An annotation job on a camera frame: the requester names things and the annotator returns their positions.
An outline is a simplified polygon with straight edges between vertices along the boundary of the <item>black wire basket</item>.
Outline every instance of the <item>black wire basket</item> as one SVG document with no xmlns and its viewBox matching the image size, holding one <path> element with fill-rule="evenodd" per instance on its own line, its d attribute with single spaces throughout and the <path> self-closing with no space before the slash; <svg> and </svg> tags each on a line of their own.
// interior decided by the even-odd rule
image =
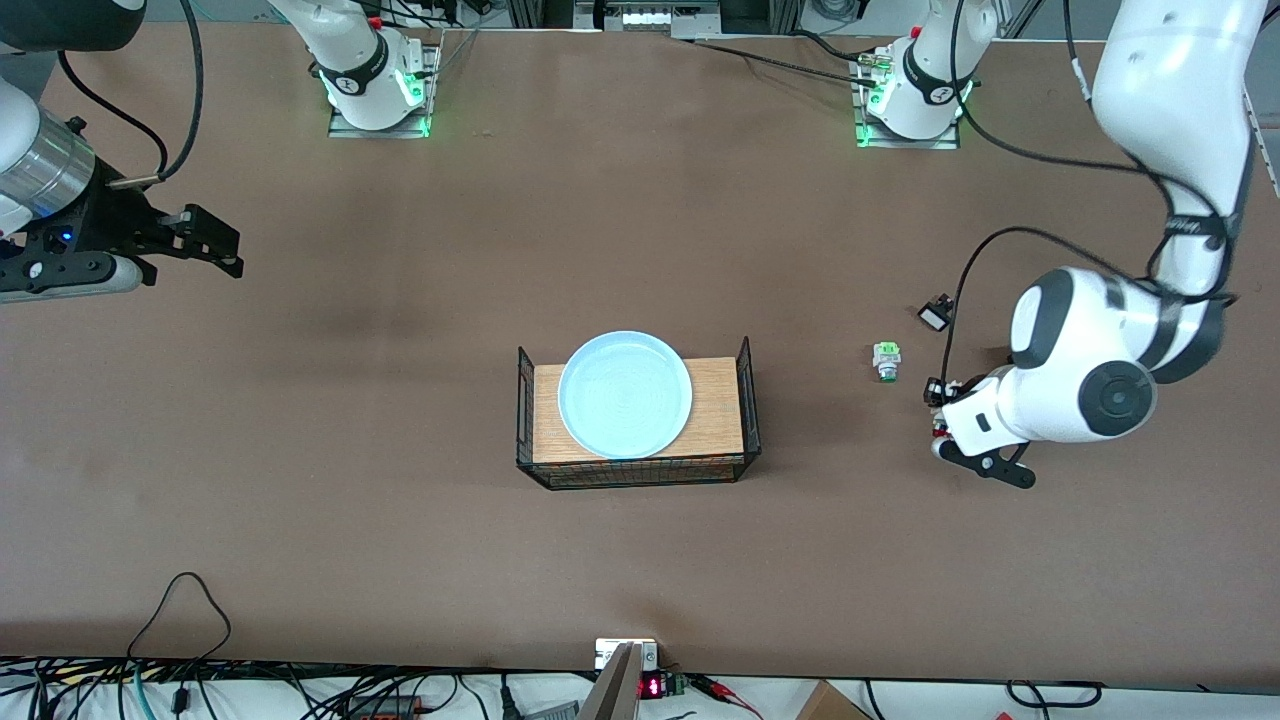
<svg viewBox="0 0 1280 720">
<path fill-rule="evenodd" d="M 526 475 L 538 480 L 547 489 L 589 489 L 623 488 L 644 486 L 676 486 L 694 483 L 732 483 L 760 455 L 760 428 L 755 415 L 755 384 L 751 377 L 751 345 L 742 338 L 742 347 L 733 361 L 733 375 L 737 386 L 737 427 L 741 430 L 741 445 L 732 451 L 700 455 L 663 455 L 637 460 L 576 460 L 539 461 L 535 447 L 538 437 L 535 409 L 539 406 L 539 392 L 535 383 L 538 372 L 534 363 L 520 348 L 520 383 L 516 404 L 516 466 Z M 686 364 L 698 360 L 686 361 Z M 544 405 L 547 388 L 543 388 Z M 694 402 L 699 401 L 699 387 L 694 384 Z M 559 423 L 558 413 L 554 418 Z M 680 438 L 668 446 L 678 447 Z"/>
</svg>

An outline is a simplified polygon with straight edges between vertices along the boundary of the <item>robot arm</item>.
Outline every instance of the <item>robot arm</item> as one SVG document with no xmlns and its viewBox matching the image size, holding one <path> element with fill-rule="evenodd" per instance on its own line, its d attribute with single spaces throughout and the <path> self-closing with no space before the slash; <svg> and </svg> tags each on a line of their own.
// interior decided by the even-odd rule
<svg viewBox="0 0 1280 720">
<path fill-rule="evenodd" d="M 956 12 L 961 15 L 952 76 L 951 27 Z M 867 111 L 906 138 L 942 135 L 959 109 L 951 78 L 959 78 L 960 87 L 969 82 L 998 26 L 995 0 L 929 0 L 929 14 L 919 33 L 888 46 L 891 76 Z"/>
<path fill-rule="evenodd" d="M 374 29 L 351 0 L 269 0 L 316 59 L 329 102 L 352 126 L 385 129 L 426 101 L 422 41 Z"/>
<path fill-rule="evenodd" d="M 1001 447 L 1130 433 L 1155 410 L 1157 384 L 1213 357 L 1225 310 L 1216 293 L 1252 174 L 1244 67 L 1266 4 L 1120 6 L 1094 85 L 1098 124 L 1148 168 L 1198 193 L 1165 183 L 1171 214 L 1158 270 L 1146 284 L 1059 268 L 1023 293 L 1010 329 L 1012 364 L 946 398 L 940 457 L 1027 487 L 1034 475 L 1005 460 Z"/>
<path fill-rule="evenodd" d="M 20 50 L 114 50 L 143 12 L 143 0 L 10 0 L 0 4 L 0 40 Z M 154 209 L 141 187 L 120 186 L 124 177 L 81 137 L 83 127 L 0 79 L 0 302 L 154 284 L 143 255 L 241 275 L 238 232 L 198 205 L 174 215 Z"/>
</svg>

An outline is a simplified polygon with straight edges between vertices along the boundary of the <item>brown table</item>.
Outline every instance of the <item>brown table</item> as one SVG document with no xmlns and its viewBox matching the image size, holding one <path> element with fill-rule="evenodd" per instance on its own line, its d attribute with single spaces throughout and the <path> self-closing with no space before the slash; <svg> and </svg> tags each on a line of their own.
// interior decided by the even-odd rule
<svg viewBox="0 0 1280 720">
<path fill-rule="evenodd" d="M 204 29 L 200 142 L 152 197 L 234 224 L 246 274 L 161 260 L 155 288 L 0 314 L 0 652 L 119 655 L 193 569 L 229 657 L 584 667 L 595 637 L 652 634 L 717 673 L 1280 683 L 1261 164 L 1219 359 L 1130 437 L 1034 446 L 1024 492 L 931 456 L 943 337 L 914 309 L 1006 224 L 1139 269 L 1162 222 L 1142 178 L 970 132 L 860 150 L 840 83 L 621 33 L 485 33 L 429 141 L 330 141 L 289 28 Z M 838 69 L 799 40 L 741 46 Z M 76 61 L 178 143 L 182 27 Z M 1060 46 L 997 45 L 982 76 L 1000 136 L 1119 158 Z M 46 102 L 150 169 L 60 77 Z M 1068 261 L 992 247 L 957 374 L 1004 355 L 1018 293 Z M 616 328 L 686 357 L 751 337 L 764 455 L 741 483 L 550 493 L 516 470 L 516 347 L 561 363 Z M 896 386 L 874 382 L 881 340 Z M 141 651 L 215 637 L 186 587 Z"/>
</svg>

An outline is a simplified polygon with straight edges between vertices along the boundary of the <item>white plate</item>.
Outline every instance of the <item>white plate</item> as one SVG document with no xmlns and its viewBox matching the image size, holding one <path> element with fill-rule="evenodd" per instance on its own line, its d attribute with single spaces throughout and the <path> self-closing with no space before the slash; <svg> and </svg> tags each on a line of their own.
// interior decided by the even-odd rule
<svg viewBox="0 0 1280 720">
<path fill-rule="evenodd" d="M 568 359 L 558 401 L 579 445 L 609 460 L 634 460 L 660 451 L 685 429 L 694 386 L 669 345 L 618 331 Z"/>
</svg>

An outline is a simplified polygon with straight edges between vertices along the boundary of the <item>wooden board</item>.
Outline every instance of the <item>wooden board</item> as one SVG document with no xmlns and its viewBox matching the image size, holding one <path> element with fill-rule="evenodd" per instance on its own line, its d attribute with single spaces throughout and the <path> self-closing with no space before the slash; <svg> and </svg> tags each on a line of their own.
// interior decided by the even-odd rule
<svg viewBox="0 0 1280 720">
<path fill-rule="evenodd" d="M 742 420 L 737 402 L 737 360 L 699 357 L 685 360 L 694 386 L 689 421 L 675 441 L 655 457 L 742 452 Z M 603 460 L 568 434 L 561 419 L 558 389 L 564 365 L 534 368 L 534 462 Z"/>
</svg>

